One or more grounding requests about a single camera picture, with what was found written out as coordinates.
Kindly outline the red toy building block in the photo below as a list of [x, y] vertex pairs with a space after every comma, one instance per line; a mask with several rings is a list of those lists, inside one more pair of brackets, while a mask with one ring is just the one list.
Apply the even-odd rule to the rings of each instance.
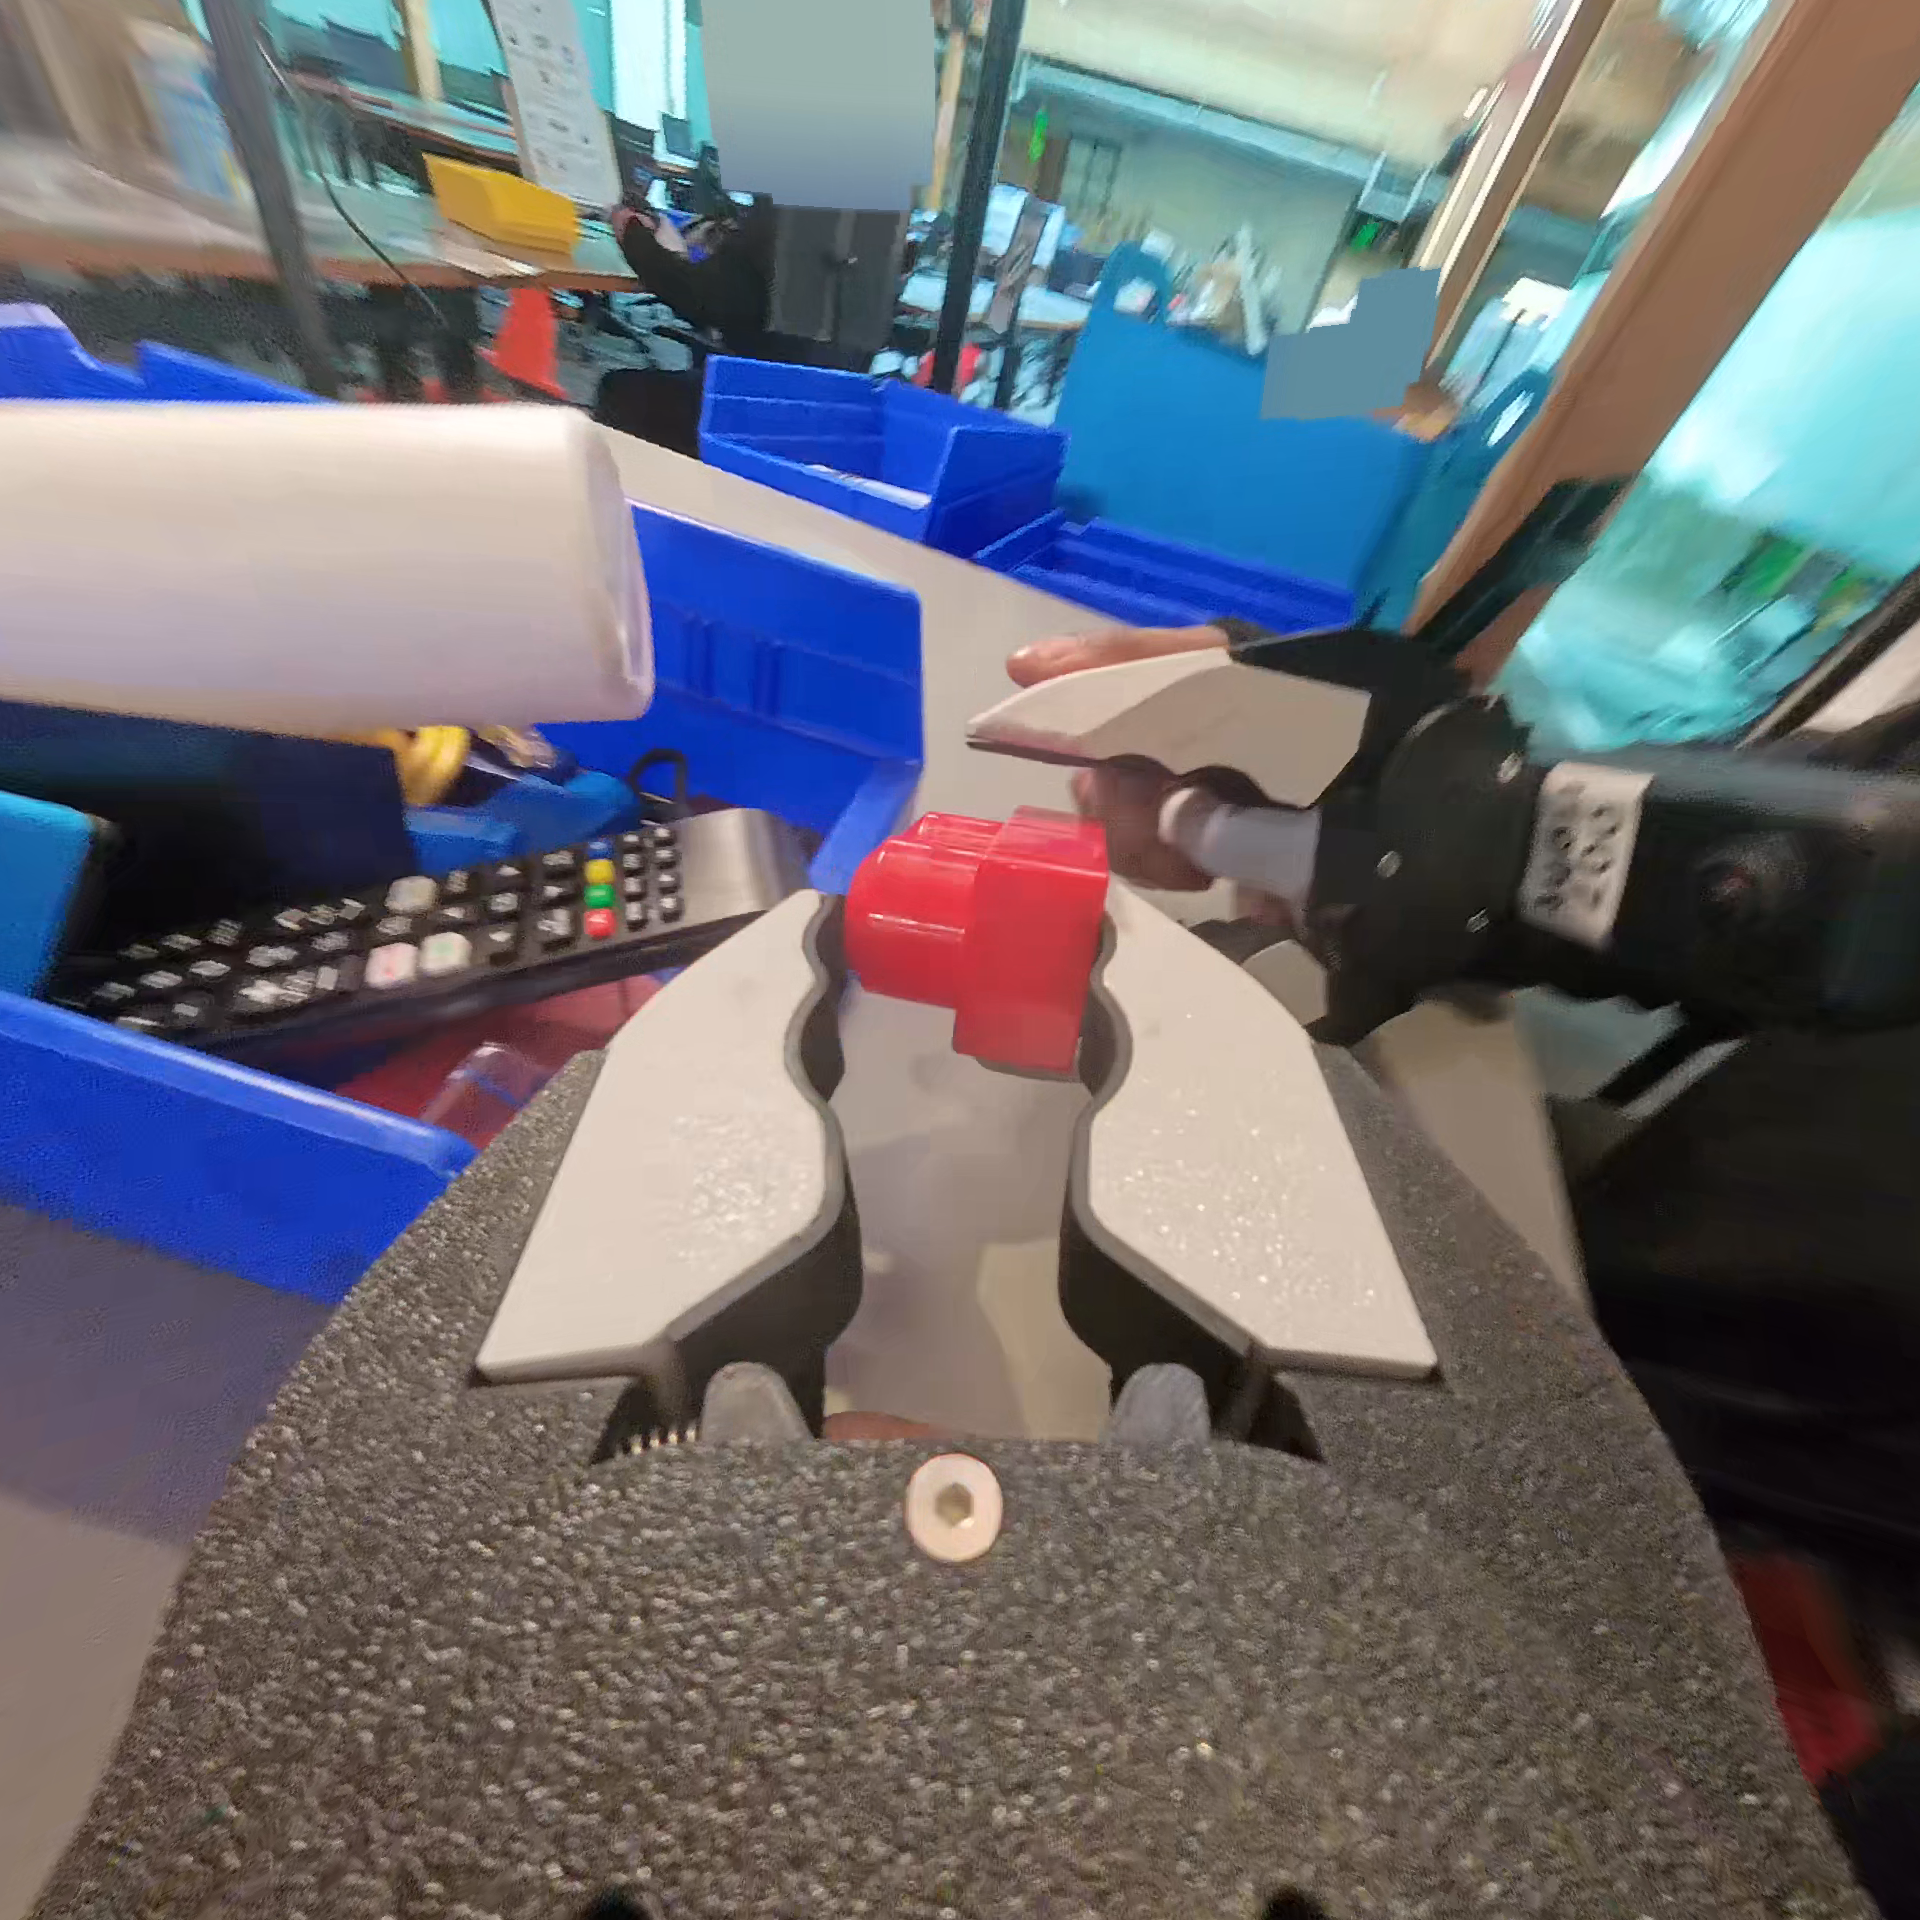
[[1104, 940], [1106, 833], [1039, 809], [1005, 820], [925, 813], [847, 891], [851, 976], [952, 1016], [952, 1049], [986, 1068], [1067, 1077]]

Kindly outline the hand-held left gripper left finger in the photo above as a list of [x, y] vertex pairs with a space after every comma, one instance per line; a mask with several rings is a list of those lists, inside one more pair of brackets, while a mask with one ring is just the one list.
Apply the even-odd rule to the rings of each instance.
[[625, 1380], [658, 1419], [732, 1366], [824, 1416], [862, 1295], [832, 1108], [847, 901], [803, 891], [667, 983], [604, 1049], [474, 1357], [490, 1388]]

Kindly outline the blue corrugated plastic tote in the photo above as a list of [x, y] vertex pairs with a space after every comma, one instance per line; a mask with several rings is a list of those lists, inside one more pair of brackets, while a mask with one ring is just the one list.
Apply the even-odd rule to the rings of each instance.
[[1165, 266], [1126, 244], [1073, 341], [1053, 416], [1059, 510], [1349, 589], [1360, 611], [1403, 625], [1546, 374], [1489, 382], [1435, 441], [1370, 416], [1264, 420], [1260, 361], [1123, 313], [1138, 282], [1164, 294]]

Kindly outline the red plastic piece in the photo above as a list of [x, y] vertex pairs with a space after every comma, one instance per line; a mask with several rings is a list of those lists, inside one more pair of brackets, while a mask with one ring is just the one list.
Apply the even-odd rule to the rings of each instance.
[[453, 1021], [420, 1038], [375, 1049], [336, 1091], [362, 1108], [420, 1122], [421, 1108], [446, 1075], [480, 1044], [509, 1044], [561, 1071], [576, 1057], [605, 1045], [663, 988], [658, 974], [633, 974], [604, 988]]

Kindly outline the wooden post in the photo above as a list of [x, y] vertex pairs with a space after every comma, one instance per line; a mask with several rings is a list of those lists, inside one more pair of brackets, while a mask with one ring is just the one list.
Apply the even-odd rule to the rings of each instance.
[[1898, 121], [1916, 2], [1770, 5], [1553, 388], [1425, 577], [1426, 625], [1556, 484], [1632, 480]]

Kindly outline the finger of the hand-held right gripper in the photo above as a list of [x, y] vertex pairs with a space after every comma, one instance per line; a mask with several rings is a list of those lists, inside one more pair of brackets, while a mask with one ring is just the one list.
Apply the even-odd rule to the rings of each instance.
[[1085, 667], [1014, 691], [966, 727], [980, 754], [1067, 768], [1146, 762], [1308, 809], [1360, 751], [1370, 696], [1223, 649]]
[[1289, 928], [1259, 919], [1215, 919], [1197, 924], [1197, 939], [1260, 985], [1308, 1038], [1322, 1038], [1329, 1011], [1326, 974]]

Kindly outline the black remote control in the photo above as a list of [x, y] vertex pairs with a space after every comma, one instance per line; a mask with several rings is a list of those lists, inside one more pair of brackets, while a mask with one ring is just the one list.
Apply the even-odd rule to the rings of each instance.
[[789, 898], [816, 838], [757, 809], [400, 878], [74, 953], [47, 1003], [258, 1068], [682, 970]]

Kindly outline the red translucent cube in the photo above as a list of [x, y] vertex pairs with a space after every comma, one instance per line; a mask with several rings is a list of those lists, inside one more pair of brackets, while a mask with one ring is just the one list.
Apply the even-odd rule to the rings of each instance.
[[420, 1122], [449, 1133], [474, 1150], [493, 1142], [557, 1075], [540, 1057], [509, 1044], [480, 1044], [446, 1075]]

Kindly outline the light blue foam block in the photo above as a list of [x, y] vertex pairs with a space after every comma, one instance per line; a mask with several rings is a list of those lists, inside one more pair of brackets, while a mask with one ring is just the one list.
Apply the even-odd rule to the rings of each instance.
[[3, 993], [34, 998], [88, 916], [113, 828], [71, 805], [3, 795]]

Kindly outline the white plastic cup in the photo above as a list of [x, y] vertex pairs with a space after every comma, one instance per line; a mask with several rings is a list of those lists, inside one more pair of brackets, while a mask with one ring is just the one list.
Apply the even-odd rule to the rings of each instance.
[[540, 404], [3, 407], [3, 696], [242, 731], [628, 721], [612, 447]]

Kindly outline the yellow tape roll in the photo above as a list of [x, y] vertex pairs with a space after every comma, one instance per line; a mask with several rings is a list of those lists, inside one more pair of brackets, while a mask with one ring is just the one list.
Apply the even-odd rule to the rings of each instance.
[[446, 804], [466, 778], [474, 750], [470, 731], [460, 727], [374, 731], [362, 735], [357, 741], [392, 754], [406, 809], [435, 809]]

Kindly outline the black pole stand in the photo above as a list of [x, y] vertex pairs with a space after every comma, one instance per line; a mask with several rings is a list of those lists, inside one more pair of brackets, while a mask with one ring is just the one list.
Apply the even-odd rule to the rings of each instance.
[[300, 199], [281, 153], [274, 84], [254, 2], [201, 2], [223, 112], [236, 156], [254, 190], [258, 227], [296, 332], [296, 361], [310, 391], [337, 400], [341, 368], [327, 329], [319, 282], [300, 220]]
[[1005, 140], [1005, 115], [1021, 58], [1026, 15], [1027, 2], [990, 2], [982, 28], [968, 144], [952, 212], [945, 294], [927, 363], [927, 388], [944, 397], [958, 397], [962, 391], [958, 361], [972, 326], [982, 235], [986, 227], [993, 188], [998, 181], [998, 158]]

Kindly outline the person's right hand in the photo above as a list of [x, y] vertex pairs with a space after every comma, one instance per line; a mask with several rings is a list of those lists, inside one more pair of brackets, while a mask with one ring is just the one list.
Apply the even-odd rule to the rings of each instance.
[[[1032, 687], [1067, 676], [1140, 661], [1225, 652], [1237, 636], [1232, 622], [1201, 622], [1183, 630], [1113, 627], [1087, 634], [1043, 636], [1007, 654], [1012, 685]], [[1095, 768], [1072, 779], [1076, 811], [1106, 831], [1110, 865], [1138, 891], [1201, 896], [1215, 878], [1197, 869], [1183, 851], [1161, 842], [1161, 811], [1172, 793], [1169, 776], [1126, 768]]]

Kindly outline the yellow plastic bin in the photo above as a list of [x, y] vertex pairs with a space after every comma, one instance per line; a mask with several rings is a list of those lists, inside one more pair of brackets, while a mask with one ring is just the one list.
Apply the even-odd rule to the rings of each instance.
[[516, 175], [428, 153], [428, 191], [440, 217], [499, 253], [570, 259], [580, 241], [576, 202]]

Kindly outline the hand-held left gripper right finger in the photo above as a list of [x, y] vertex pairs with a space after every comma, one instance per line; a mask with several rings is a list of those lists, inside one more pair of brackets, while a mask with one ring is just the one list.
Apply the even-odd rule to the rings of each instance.
[[1110, 1401], [1183, 1367], [1215, 1424], [1275, 1424], [1283, 1379], [1440, 1379], [1308, 1034], [1128, 884], [1073, 1068], [1059, 1297]]

